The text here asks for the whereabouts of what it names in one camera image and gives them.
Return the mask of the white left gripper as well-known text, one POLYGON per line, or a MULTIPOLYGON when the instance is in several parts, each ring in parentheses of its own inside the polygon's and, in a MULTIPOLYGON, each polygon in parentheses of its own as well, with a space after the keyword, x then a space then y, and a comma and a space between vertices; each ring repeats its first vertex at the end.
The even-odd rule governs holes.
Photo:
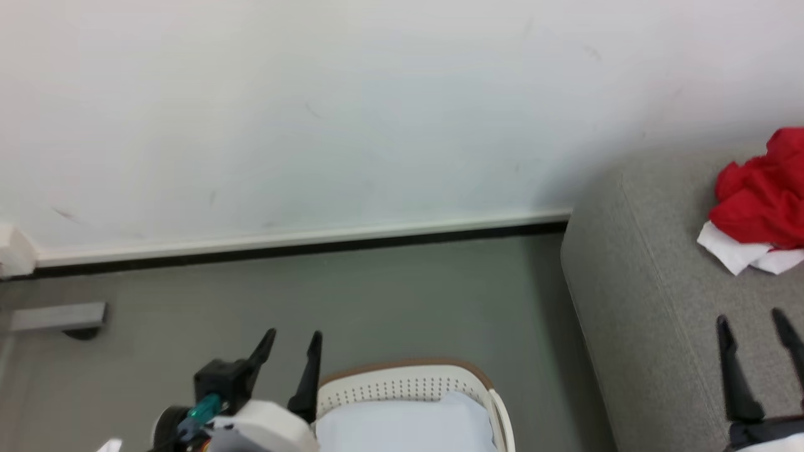
MULTIPOLYGON (((252 398, 261 367, 268 360, 276 338, 270 328, 246 360, 244 400, 252 398)), ((318 417, 318 388, 323 334, 314 331, 307 349, 307 363, 287 410, 270 401, 251 400, 232 417, 213 418, 207 430, 207 451, 319 451, 311 424, 318 417)))

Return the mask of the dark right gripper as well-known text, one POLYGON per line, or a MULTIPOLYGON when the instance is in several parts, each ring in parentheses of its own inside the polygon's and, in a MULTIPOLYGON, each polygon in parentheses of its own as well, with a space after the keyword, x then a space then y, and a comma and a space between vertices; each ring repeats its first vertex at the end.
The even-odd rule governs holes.
MULTIPOLYGON (((803 394, 803 341, 786 313, 771 310, 776 334, 793 364, 803 394)), ((803 417, 767 418, 754 398, 737 356, 737 343, 726 315, 716 318, 722 389, 729 427, 725 451, 802 451, 803 417)))

